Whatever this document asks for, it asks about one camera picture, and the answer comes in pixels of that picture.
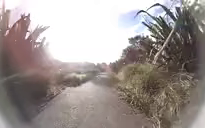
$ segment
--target shrub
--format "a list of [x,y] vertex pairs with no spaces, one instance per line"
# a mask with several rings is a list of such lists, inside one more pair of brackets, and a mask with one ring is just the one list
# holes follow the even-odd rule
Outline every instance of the shrub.
[[128,65],[123,71],[119,88],[125,100],[162,128],[177,120],[195,85],[186,73],[166,75],[149,64]]
[[63,85],[69,87],[76,87],[80,85],[80,79],[76,76],[66,77],[63,80]]
[[109,74],[110,76],[110,82],[111,84],[117,84],[120,82],[120,79],[118,78],[118,75],[116,75],[115,73],[111,73]]
[[90,79],[92,79],[92,77],[94,77],[93,74],[91,74],[91,73],[86,74],[85,76],[83,76],[81,78],[81,83],[85,83],[85,82],[89,81]]
[[62,84],[64,80],[65,74],[61,72],[56,72],[54,74],[53,81],[55,84]]
[[49,79],[36,74],[7,79],[5,87],[13,105],[25,121],[30,121],[36,116],[50,88]]

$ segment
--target leaf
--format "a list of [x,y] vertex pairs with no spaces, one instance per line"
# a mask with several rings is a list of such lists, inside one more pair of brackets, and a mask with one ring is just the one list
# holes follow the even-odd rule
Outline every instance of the leaf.
[[153,8],[153,7],[156,7],[156,6],[161,6],[163,8],[163,10],[168,14],[168,16],[171,17],[171,19],[173,21],[176,21],[176,17],[174,16],[174,14],[170,11],[170,9],[168,9],[166,6],[160,4],[160,3],[156,3],[154,5],[152,5],[151,7],[149,7],[146,11],[148,11],[149,9]]
[[47,30],[49,26],[37,26],[32,33],[28,36],[27,40],[30,42],[35,42],[41,33]]
[[160,39],[163,39],[164,37],[159,33],[157,32],[153,26],[145,23],[145,22],[142,22],[143,25],[145,25],[146,27],[148,27],[149,31],[151,31],[151,33],[153,33],[154,35],[157,35]]
[[176,10],[176,17],[179,18],[182,15],[181,8],[176,7],[175,10]]
[[156,17],[152,16],[151,14],[149,14],[147,11],[144,10],[140,10],[136,13],[135,17],[137,17],[140,13],[146,13],[149,17],[151,17],[153,20],[156,20]]

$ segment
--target bright sky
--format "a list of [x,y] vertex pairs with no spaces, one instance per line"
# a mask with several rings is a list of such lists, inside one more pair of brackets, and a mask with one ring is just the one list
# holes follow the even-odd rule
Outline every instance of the bright sky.
[[136,30],[147,34],[140,20],[133,18],[135,12],[164,1],[6,0],[6,6],[19,5],[31,13],[35,25],[50,26],[44,36],[55,58],[96,63],[117,60]]

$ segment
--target dirt road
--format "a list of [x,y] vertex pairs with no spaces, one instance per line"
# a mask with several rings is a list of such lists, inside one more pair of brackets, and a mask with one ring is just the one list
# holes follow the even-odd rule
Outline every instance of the dirt road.
[[118,98],[106,75],[67,88],[34,119],[36,128],[142,128],[151,125]]

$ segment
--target tree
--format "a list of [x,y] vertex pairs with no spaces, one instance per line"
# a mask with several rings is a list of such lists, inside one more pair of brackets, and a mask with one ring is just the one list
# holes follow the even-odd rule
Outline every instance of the tree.
[[48,61],[45,39],[40,42],[37,39],[49,27],[37,26],[33,32],[29,32],[29,25],[30,14],[23,14],[11,28],[6,27],[2,37],[2,61],[7,75],[39,69]]
[[144,63],[148,61],[148,55],[151,50],[151,45],[154,42],[148,36],[135,36],[129,38],[129,46],[122,52],[121,58],[125,64],[130,63]]
[[142,22],[156,42],[153,45],[153,49],[157,51],[153,62],[156,63],[160,59],[165,65],[173,65],[176,69],[185,69],[188,63],[193,63],[192,70],[194,70],[198,64],[198,44],[201,41],[198,37],[205,39],[204,7],[198,1],[191,5],[184,2],[181,7],[175,7],[176,14],[174,14],[159,3],[150,8],[156,6],[162,7],[166,12],[166,17],[171,20],[166,20],[161,16],[152,16],[147,12],[148,9],[140,10],[136,14],[137,16],[146,13],[153,20]]

